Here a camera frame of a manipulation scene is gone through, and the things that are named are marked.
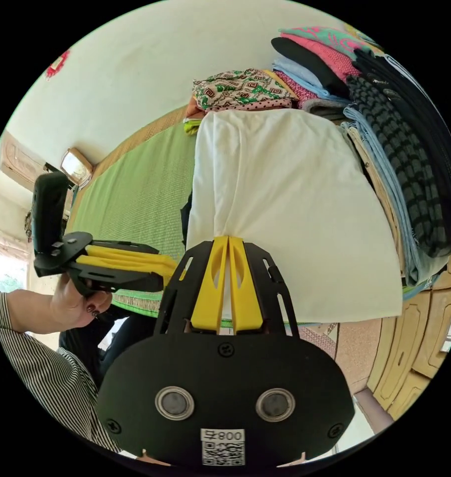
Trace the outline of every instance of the hand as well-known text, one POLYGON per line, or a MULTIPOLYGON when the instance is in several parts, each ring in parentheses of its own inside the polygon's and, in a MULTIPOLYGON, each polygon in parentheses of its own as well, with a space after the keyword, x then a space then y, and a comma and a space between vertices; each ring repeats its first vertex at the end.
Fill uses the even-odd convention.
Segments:
POLYGON ((96 292, 89 298, 82 296, 68 274, 61 275, 51 300, 53 320, 61 328, 82 328, 111 305, 112 294, 96 292))

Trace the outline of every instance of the sleeve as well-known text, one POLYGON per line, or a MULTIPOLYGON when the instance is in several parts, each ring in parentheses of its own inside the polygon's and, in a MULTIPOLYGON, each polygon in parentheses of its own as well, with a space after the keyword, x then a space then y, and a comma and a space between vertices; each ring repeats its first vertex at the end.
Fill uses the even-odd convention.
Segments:
POLYGON ((26 333, 11 329, 6 294, 0 292, 0 343, 24 385, 46 411, 67 429, 113 452, 120 449, 95 411, 97 388, 79 359, 26 333))

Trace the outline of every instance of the yellow plastic arm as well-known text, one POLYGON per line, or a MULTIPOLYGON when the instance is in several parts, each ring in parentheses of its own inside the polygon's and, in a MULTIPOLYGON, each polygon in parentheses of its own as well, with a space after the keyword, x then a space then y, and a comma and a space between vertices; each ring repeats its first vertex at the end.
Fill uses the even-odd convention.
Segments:
POLYGON ((234 333, 258 330, 263 318, 241 238, 229 237, 230 291, 234 333))
POLYGON ((209 262, 199 290, 191 324, 195 329, 219 333, 224 302, 225 265, 227 260, 228 237, 214 239, 209 262), (217 288, 215 277, 218 273, 217 288))
POLYGON ((79 256, 76 263, 116 270, 157 273, 164 278, 164 286, 169 283, 177 267, 176 262, 166 255, 119 250, 99 245, 90 245, 86 251, 88 254, 79 256))

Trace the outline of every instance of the curtain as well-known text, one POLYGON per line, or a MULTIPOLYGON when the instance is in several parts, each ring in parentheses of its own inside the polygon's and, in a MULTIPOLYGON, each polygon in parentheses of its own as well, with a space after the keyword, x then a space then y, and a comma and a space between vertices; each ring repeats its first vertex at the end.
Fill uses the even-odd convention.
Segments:
POLYGON ((0 230, 0 253, 10 258, 28 261, 28 249, 26 240, 13 237, 0 230))

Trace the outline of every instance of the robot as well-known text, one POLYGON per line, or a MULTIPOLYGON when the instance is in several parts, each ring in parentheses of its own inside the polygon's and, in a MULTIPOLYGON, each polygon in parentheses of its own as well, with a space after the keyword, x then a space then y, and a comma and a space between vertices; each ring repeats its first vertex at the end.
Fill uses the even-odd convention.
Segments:
POLYGON ((68 273, 85 297, 163 291, 154 335, 116 358, 98 391, 98 416, 121 449, 233 475, 333 448, 354 416, 353 399, 335 361, 300 339, 269 253, 216 237, 177 264, 148 245, 62 235, 67 185, 60 172, 36 181, 37 275, 68 273), (227 263, 233 335, 219 334, 227 263))

